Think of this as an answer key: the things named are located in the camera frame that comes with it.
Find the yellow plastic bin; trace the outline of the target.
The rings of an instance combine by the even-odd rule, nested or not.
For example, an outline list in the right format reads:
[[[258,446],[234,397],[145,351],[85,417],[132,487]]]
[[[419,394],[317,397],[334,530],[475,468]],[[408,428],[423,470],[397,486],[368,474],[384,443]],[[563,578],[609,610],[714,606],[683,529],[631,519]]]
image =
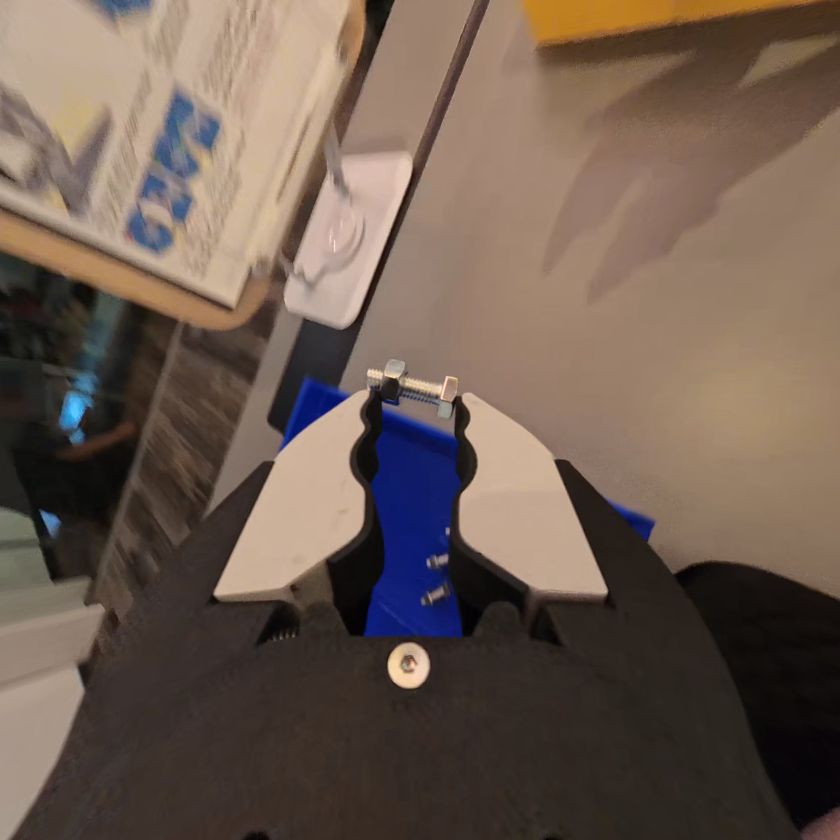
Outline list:
[[[521,1],[539,47],[657,32],[743,18],[798,14],[835,1]]]

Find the black elbow rest pad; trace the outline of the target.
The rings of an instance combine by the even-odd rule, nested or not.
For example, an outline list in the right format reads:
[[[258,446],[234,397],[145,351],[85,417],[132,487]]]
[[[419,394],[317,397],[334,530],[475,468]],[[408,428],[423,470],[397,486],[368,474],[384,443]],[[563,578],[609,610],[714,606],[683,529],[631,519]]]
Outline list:
[[[740,694],[764,768],[803,838],[839,838],[839,602],[777,574],[676,574]]]

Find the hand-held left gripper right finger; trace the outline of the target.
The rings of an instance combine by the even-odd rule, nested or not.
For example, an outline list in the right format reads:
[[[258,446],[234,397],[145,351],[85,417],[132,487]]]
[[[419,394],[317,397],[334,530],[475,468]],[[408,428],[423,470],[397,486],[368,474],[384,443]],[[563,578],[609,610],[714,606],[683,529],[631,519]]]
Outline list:
[[[449,569],[473,603],[604,602],[608,588],[552,453],[473,393],[458,406],[463,486]]]

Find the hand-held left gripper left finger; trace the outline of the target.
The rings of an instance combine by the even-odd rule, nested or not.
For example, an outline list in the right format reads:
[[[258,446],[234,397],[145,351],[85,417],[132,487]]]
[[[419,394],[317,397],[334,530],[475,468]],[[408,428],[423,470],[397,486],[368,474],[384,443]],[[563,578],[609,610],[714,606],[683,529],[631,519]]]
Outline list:
[[[280,451],[216,583],[216,601],[368,609],[384,570],[372,490],[381,432],[382,400],[361,391]]]

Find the blue plastic bin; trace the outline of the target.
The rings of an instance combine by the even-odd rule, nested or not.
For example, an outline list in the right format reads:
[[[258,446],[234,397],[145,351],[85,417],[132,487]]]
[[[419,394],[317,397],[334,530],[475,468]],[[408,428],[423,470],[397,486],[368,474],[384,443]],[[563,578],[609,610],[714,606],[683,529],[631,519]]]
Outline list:
[[[427,570],[422,563],[448,548],[445,531],[460,488],[455,437],[402,414],[384,413],[375,453],[378,470],[372,491],[384,541],[384,570],[372,594],[351,613],[342,614],[348,633],[356,637],[461,637],[474,632],[487,638],[495,633],[531,636],[532,631],[514,621],[509,607],[488,614],[489,623],[482,626],[477,614],[458,602],[454,593],[434,605],[421,605],[427,591],[449,583],[443,566]],[[616,606],[624,597],[646,599],[659,593],[670,573],[650,546],[640,547],[653,521],[609,500],[595,502],[599,493],[583,489],[586,481],[574,467],[561,459],[555,464],[569,485],[572,501],[590,517],[590,524],[625,521],[609,528],[609,536],[618,540],[599,544],[610,549],[597,556],[607,581],[615,586],[609,605]]]

